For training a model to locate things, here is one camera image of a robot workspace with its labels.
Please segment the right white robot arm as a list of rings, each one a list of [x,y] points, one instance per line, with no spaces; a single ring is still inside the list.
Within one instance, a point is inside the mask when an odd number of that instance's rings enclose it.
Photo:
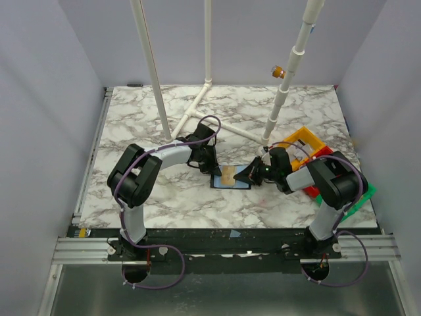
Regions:
[[[339,151],[319,156],[296,171],[292,169],[285,148],[274,147],[268,154],[269,165],[261,157],[255,157],[234,179],[257,186],[269,180],[284,194],[316,187],[322,203],[313,222],[306,228],[302,244],[307,256],[319,257],[326,251],[325,241],[334,237],[345,213],[368,190],[368,181]]]

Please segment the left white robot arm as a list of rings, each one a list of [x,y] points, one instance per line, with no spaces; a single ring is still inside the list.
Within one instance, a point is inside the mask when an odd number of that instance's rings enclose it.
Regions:
[[[216,158],[217,134],[200,122],[193,133],[169,144],[150,149],[131,144],[125,149],[109,174],[107,186],[120,206],[120,234],[126,240],[123,252],[130,259],[138,260],[145,255],[143,204],[151,195],[160,171],[195,163],[203,174],[222,174]]]

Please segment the yellow plastic bin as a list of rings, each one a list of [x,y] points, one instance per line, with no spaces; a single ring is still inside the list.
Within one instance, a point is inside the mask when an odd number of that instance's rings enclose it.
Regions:
[[[315,158],[332,153],[332,150],[305,126],[288,136],[278,147],[285,148],[293,171],[308,163],[309,156]]]

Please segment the red plastic bin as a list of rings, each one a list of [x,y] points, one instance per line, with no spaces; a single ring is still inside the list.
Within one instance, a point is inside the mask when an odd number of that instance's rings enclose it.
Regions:
[[[315,186],[304,188],[303,191],[313,199],[315,199],[320,194],[319,189]]]

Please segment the green plastic bin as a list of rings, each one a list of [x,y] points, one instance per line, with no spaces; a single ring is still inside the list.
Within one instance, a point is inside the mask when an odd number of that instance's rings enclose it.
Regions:
[[[352,215],[354,215],[368,200],[372,198],[372,196],[377,192],[377,189],[372,184],[368,185],[367,191],[362,195],[362,197],[358,200],[356,204],[347,212],[347,214],[343,217],[342,221],[348,219]],[[318,205],[322,203],[322,196],[319,194],[315,199],[313,199]]]

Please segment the orange knob on pipe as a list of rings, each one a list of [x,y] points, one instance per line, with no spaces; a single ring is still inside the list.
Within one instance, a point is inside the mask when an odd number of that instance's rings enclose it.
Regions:
[[[272,76],[273,76],[274,78],[281,78],[281,79],[284,79],[285,74],[286,74],[286,71],[285,71],[282,67],[280,67],[280,66],[278,66],[278,65],[276,65],[276,66],[274,66],[274,67],[272,68]]]

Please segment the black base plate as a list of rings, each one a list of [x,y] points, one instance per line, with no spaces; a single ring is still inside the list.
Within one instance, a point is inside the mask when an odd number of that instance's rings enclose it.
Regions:
[[[115,229],[94,231],[88,238],[115,238],[110,242],[110,261],[119,257],[144,261],[142,265],[115,265],[131,274],[238,274],[283,272],[299,274],[301,267],[331,265],[340,258],[339,237],[384,235],[375,229],[338,232],[331,239],[310,245],[304,228],[152,228],[138,247],[118,236]]]

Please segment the left aluminium side rail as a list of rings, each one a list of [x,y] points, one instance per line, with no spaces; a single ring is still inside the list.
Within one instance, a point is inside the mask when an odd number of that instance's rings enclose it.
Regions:
[[[73,215],[72,215],[72,220],[71,220],[72,226],[76,226],[77,224],[79,224],[80,218],[82,216],[84,201],[85,201],[85,198],[86,198],[86,192],[87,192],[87,189],[89,187],[89,181],[90,181],[90,178],[91,178],[91,175],[92,175],[92,172],[93,172],[93,166],[95,164],[95,159],[96,159],[96,155],[97,155],[97,148],[99,146],[99,143],[100,143],[100,140],[101,140],[101,135],[103,133],[103,127],[105,125],[105,121],[106,121],[107,113],[108,113],[108,110],[109,110],[109,105],[110,105],[110,102],[111,102],[113,90],[114,90],[113,87],[106,87],[105,88],[105,94],[104,94],[104,99],[103,99],[103,103],[102,103],[102,106],[101,106],[101,112],[100,112],[99,119],[98,119],[98,122],[97,122],[97,126],[96,126],[96,129],[95,129],[90,153],[88,155],[88,160],[87,160],[87,165],[86,165],[86,169],[85,169],[85,172],[84,172],[84,177],[83,177],[83,180],[82,180],[82,185],[80,187],[80,191],[79,191],[78,198],[76,200],[76,205],[75,205],[75,208],[74,208],[74,212],[73,212]]]

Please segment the white PVC pipe frame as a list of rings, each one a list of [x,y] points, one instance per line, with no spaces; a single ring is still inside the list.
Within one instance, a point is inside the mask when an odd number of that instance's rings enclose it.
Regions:
[[[161,126],[164,132],[164,137],[167,141],[175,140],[178,134],[181,132],[182,128],[185,126],[187,121],[191,117],[204,119],[205,115],[197,110],[197,106],[200,101],[204,98],[208,91],[210,91],[212,87],[212,72],[211,72],[211,26],[212,26],[212,2],[205,1],[204,2],[204,25],[205,25],[205,81],[200,90],[197,94],[195,99],[189,105],[189,107],[185,110],[182,118],[180,119],[179,123],[176,125],[175,129],[170,130],[168,118],[166,114],[166,109],[163,101],[161,85],[159,83],[159,78],[157,74],[157,68],[155,59],[153,56],[153,50],[151,46],[151,40],[148,32],[147,22],[145,18],[145,11],[143,8],[143,3],[141,1],[131,1],[131,8],[132,13],[134,15],[134,20],[136,23],[137,33],[139,36],[139,40],[141,42],[141,46],[143,49],[143,53],[145,56],[145,60],[147,63],[147,68],[149,71],[151,85],[155,97],[155,102],[157,104],[157,109],[159,113],[159,118],[161,120]],[[244,129],[240,129],[232,124],[223,123],[222,127],[234,134],[242,136],[244,138],[253,140],[260,145],[267,145],[270,140],[270,135],[274,130],[274,127],[278,121],[278,116],[280,109],[284,105],[288,93],[289,87],[299,68],[299,64],[301,59],[305,55],[305,47],[309,40],[310,34],[312,32],[313,26],[315,25],[320,12],[324,6],[323,1],[308,1],[305,7],[305,11],[303,14],[303,21],[301,28],[299,30],[299,35],[297,36],[297,41],[295,45],[291,49],[291,53],[289,54],[289,59],[287,62],[285,77],[282,79],[282,83],[279,85],[279,88],[276,92],[276,97],[274,100],[274,106],[272,108],[272,112],[268,116],[264,132],[262,136],[257,136],[248,132]]]

